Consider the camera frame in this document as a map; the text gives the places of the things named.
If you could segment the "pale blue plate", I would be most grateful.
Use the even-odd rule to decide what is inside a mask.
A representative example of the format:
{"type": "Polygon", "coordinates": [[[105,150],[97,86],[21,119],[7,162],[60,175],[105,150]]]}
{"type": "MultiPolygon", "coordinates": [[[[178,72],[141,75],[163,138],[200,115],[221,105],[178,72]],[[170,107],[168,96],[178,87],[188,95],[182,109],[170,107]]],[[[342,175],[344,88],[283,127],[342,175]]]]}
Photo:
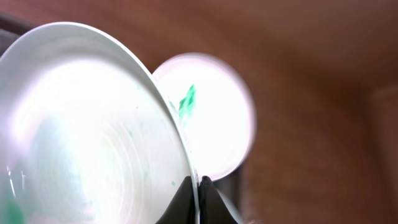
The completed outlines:
{"type": "Polygon", "coordinates": [[[156,223],[197,175],[142,62],[94,27],[54,22],[1,56],[1,222],[156,223]]]}

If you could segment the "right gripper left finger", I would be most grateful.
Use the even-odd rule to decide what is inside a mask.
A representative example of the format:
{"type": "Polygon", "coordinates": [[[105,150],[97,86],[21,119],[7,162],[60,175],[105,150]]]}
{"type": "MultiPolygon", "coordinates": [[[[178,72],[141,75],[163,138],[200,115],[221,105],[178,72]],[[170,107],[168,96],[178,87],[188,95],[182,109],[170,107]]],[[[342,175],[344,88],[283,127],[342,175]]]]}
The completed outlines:
{"type": "Polygon", "coordinates": [[[195,205],[190,176],[186,176],[156,224],[194,224],[195,205]]]}

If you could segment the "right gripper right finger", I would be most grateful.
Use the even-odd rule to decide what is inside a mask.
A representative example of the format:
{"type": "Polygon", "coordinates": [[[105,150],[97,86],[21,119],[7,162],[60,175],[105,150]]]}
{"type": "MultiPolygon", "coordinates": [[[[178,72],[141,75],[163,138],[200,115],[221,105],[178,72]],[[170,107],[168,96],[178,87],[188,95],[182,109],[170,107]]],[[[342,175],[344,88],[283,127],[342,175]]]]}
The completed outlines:
{"type": "Polygon", "coordinates": [[[202,177],[198,195],[201,224],[238,224],[208,176],[202,177]]]}

